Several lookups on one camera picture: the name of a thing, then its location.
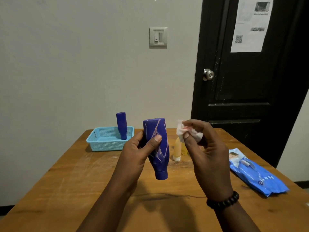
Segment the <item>black beaded bracelet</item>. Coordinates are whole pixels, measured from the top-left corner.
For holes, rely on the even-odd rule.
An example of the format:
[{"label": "black beaded bracelet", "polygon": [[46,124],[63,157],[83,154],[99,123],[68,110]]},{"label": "black beaded bracelet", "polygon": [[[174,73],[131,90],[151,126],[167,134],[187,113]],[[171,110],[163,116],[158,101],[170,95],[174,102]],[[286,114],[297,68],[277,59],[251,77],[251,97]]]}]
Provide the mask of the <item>black beaded bracelet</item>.
[{"label": "black beaded bracelet", "polygon": [[217,201],[208,199],[206,203],[207,203],[207,206],[209,206],[211,209],[223,210],[227,207],[232,206],[234,203],[238,201],[238,199],[239,199],[239,194],[236,191],[233,191],[233,195],[224,201],[217,202]]}]

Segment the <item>person's left hand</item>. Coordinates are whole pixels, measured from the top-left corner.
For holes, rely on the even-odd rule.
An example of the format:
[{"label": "person's left hand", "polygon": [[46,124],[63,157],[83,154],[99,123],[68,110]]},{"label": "person's left hand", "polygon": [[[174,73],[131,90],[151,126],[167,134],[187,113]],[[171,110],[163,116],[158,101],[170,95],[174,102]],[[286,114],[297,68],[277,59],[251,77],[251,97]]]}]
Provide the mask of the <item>person's left hand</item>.
[{"label": "person's left hand", "polygon": [[137,180],[143,171],[148,155],[159,147],[162,136],[152,138],[143,148],[143,131],[138,132],[123,146],[118,163],[109,184],[132,195],[136,189]]}]

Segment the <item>hand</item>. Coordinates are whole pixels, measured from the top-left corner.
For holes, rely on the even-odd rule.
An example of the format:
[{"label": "hand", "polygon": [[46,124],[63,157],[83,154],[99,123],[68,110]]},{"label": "hand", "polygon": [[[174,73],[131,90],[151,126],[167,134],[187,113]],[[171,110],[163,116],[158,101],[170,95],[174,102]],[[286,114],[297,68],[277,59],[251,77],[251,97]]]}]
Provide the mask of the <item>hand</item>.
[{"label": "hand", "polygon": [[229,151],[210,123],[200,120],[183,121],[204,134],[205,151],[202,151],[190,133],[183,135],[192,158],[196,179],[208,199],[223,201],[233,195],[230,181]]},{"label": "hand", "polygon": [[130,196],[136,189],[137,180],[143,171],[145,160],[154,149],[159,147],[162,140],[162,136],[157,135],[141,148],[143,146],[143,134],[144,132],[140,131],[125,143],[109,182],[109,185],[112,184],[116,186],[117,190],[120,188],[128,192]]}]

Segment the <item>person's right hand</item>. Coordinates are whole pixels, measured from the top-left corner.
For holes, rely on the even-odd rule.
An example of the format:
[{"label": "person's right hand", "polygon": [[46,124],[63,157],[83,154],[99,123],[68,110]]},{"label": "person's right hand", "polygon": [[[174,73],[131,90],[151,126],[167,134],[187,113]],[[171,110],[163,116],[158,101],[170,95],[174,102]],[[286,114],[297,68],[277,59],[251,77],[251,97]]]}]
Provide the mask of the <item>person's right hand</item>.
[{"label": "person's right hand", "polygon": [[189,132],[184,133],[184,143],[192,158],[196,179],[208,199],[223,201],[233,195],[230,181],[229,151],[210,123],[200,120],[182,122],[185,126],[202,132],[206,139],[202,151]]}]

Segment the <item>light switch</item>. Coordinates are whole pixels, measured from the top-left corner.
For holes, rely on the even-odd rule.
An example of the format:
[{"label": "light switch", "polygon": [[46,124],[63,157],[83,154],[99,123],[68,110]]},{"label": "light switch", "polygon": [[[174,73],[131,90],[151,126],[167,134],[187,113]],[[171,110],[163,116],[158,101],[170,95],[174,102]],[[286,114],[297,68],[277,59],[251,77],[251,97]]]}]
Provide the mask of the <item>light switch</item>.
[{"label": "light switch", "polygon": [[168,46],[168,28],[150,27],[149,28],[149,46],[164,47]]}]

